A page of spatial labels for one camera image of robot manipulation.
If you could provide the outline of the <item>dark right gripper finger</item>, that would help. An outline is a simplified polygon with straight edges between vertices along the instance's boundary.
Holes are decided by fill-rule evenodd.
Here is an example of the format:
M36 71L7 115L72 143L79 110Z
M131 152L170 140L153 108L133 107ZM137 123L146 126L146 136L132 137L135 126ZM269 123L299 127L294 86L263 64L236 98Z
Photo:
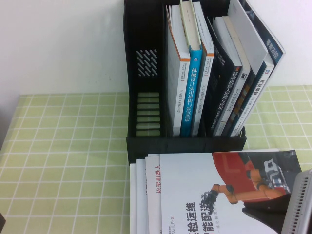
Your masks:
M278 234L282 232L291 194L259 202L244 202L242 212L265 224Z

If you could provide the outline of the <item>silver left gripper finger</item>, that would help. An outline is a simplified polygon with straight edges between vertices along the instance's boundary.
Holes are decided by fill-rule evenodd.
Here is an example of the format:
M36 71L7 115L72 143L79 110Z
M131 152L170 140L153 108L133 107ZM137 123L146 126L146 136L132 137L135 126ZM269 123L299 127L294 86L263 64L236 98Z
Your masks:
M283 223L283 234L310 234L312 232L312 171L300 172L294 182Z

